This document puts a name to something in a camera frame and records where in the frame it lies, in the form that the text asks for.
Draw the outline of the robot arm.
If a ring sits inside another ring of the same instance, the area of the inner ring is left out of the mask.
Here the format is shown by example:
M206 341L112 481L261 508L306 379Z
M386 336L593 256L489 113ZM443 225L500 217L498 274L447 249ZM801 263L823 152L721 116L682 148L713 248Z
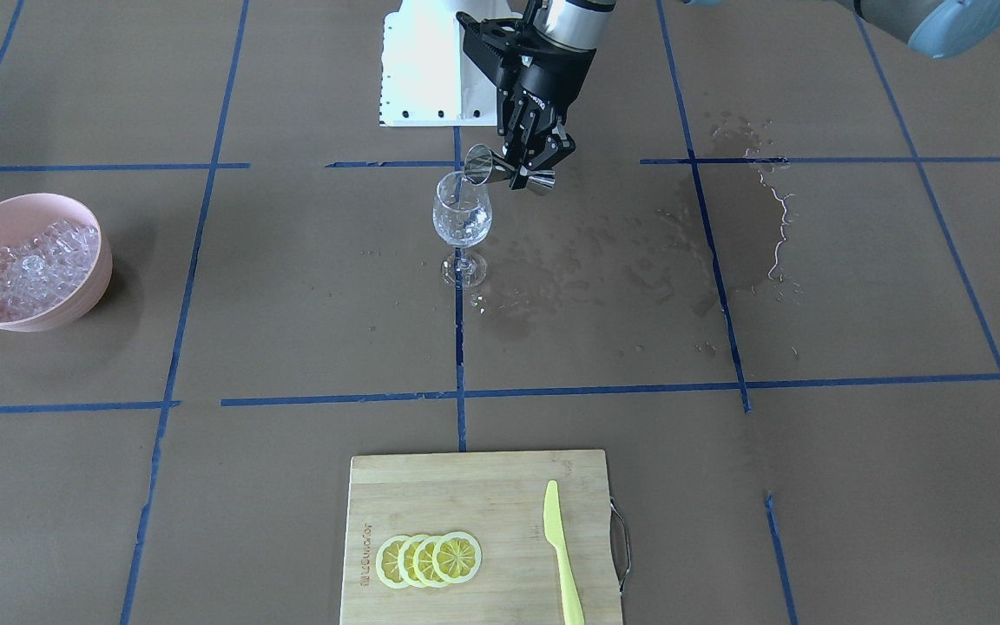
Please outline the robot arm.
M931 59L959 56L1000 27L1000 1L845 1L862 21ZM462 50L495 86L493 170L513 190L551 174L576 149L567 130L614 1L529 1L517 17L459 13Z

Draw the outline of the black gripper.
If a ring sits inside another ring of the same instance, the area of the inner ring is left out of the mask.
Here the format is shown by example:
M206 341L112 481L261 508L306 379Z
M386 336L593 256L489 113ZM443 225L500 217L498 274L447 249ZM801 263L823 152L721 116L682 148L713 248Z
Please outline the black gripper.
M511 91L497 91L503 161L517 174L558 165L576 149L566 129L569 107L578 98L595 49L549 46L523 59Z

